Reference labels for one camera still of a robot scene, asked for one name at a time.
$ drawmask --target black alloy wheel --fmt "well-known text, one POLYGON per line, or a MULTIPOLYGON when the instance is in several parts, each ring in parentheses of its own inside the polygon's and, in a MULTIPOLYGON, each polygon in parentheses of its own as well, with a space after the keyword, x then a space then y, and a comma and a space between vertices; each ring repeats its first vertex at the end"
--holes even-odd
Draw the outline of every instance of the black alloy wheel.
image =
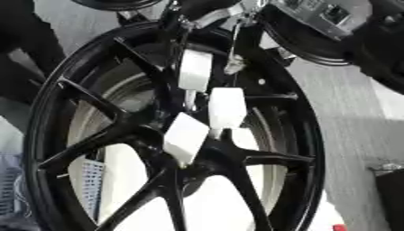
MULTIPOLYGON (((175 102, 181 94, 168 84, 173 71, 161 68, 165 58, 158 49, 158 34, 157 23, 138 23, 107 32, 65 60, 42 88, 33 105, 24 144, 30 202, 41 228, 115 230, 138 208, 163 198, 175 230, 189 230, 184 198, 203 187, 206 178, 219 175, 240 193, 251 211, 255 230, 306 230, 323 190, 325 153, 316 115, 298 84, 259 49, 242 54, 248 60, 242 73, 226 76, 222 71, 231 34, 222 30, 192 33, 189 46, 215 55, 210 89, 243 87, 250 111, 243 127, 251 129, 259 151, 240 148, 232 133, 226 131, 220 141, 208 138, 195 162, 180 168, 161 148, 162 134, 179 111, 175 102), (135 68, 126 77, 118 77, 118 71, 109 73, 115 78, 102 78, 127 62, 135 68), (119 90, 112 90, 118 82, 119 90), (136 94, 146 94, 147 103, 123 103, 136 94), (103 119, 94 122, 97 117, 103 119), (75 127, 94 131, 78 134, 75 127), (115 143, 125 143, 138 152, 148 180, 98 224, 80 204, 69 166, 94 152, 103 156, 102 150, 115 143), (277 172, 286 170, 272 208, 263 205, 268 204, 265 195, 260 198, 246 170, 246 166, 254 165, 270 166, 277 172)), ((207 96, 199 96, 198 110, 192 116, 207 124, 206 101, 207 96)), ((158 218, 151 217, 150 222, 158 222, 158 218)))

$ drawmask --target gray floor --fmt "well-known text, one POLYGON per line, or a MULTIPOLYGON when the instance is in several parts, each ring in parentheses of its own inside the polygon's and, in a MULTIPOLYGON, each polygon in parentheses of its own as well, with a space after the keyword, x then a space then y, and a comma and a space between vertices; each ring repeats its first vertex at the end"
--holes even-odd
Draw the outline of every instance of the gray floor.
MULTIPOLYGON (((117 26, 114 14, 69 0, 36 2, 37 11, 52 23, 67 53, 117 26)), ((383 94, 355 68, 327 68, 299 60, 290 70, 319 117, 327 151, 326 187, 348 229, 389 230, 367 166, 404 162, 404 121, 386 118, 383 94)))

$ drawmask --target wheel spoke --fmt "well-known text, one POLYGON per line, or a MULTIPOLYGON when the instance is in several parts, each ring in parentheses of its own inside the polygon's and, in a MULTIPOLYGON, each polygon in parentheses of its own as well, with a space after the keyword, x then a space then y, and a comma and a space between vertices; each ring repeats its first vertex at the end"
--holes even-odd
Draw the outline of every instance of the wheel spoke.
POLYGON ((295 93, 287 95, 269 95, 269 96, 246 96, 245 101, 248 107, 259 106, 284 106, 295 103, 298 95, 295 93))
POLYGON ((124 133, 125 131, 121 127, 110 125, 40 163, 39 168, 48 171, 65 170, 79 156, 117 142, 117 139, 124 133))
POLYGON ((118 116, 125 113, 122 108, 114 105, 110 101, 99 96, 97 93, 81 87, 79 84, 72 82, 69 79, 61 79, 60 84, 67 90, 72 91, 73 96, 70 97, 84 100, 90 105, 95 106, 111 120, 115 120, 118 116))
POLYGON ((151 200, 159 196, 159 186, 165 171, 150 179, 135 195, 127 200, 116 212, 107 219, 96 231, 112 231, 127 217, 132 215, 151 200))
POLYGON ((187 223, 184 212, 184 197, 182 187, 179 185, 178 170, 173 170, 167 186, 163 191, 163 197, 167 202, 171 213, 172 223, 176 231, 187 231, 187 223))
POLYGON ((291 169, 309 166, 314 158, 278 152, 241 150, 245 165, 282 165, 291 169))
POLYGON ((134 64, 139 66, 139 68, 147 75, 152 77, 161 73, 156 65, 136 51, 135 48, 124 38, 116 37, 115 41, 120 45, 121 49, 119 51, 122 53, 122 55, 131 59, 134 64))
POLYGON ((252 212, 256 231, 272 231, 272 225, 244 166, 229 169, 226 177, 234 184, 252 212))

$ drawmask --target red object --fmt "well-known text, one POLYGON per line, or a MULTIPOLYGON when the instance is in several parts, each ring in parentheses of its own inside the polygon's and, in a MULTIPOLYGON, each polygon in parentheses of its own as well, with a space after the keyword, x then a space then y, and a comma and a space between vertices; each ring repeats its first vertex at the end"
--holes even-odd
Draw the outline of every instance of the red object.
POLYGON ((348 231, 346 225, 335 225, 333 226, 334 231, 348 231))

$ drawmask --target white foam block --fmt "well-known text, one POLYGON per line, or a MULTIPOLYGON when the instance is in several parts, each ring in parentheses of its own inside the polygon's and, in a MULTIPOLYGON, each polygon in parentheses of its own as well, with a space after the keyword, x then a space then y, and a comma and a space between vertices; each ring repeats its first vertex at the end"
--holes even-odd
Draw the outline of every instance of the white foam block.
POLYGON ((207 138, 209 127, 185 113, 179 113, 164 135, 163 149, 181 164, 191 164, 207 138))
POLYGON ((186 49, 179 74, 179 87, 205 92, 212 72, 213 54, 186 49))
POLYGON ((247 116, 241 88, 214 88, 209 99, 209 123, 212 129, 239 127, 247 116))

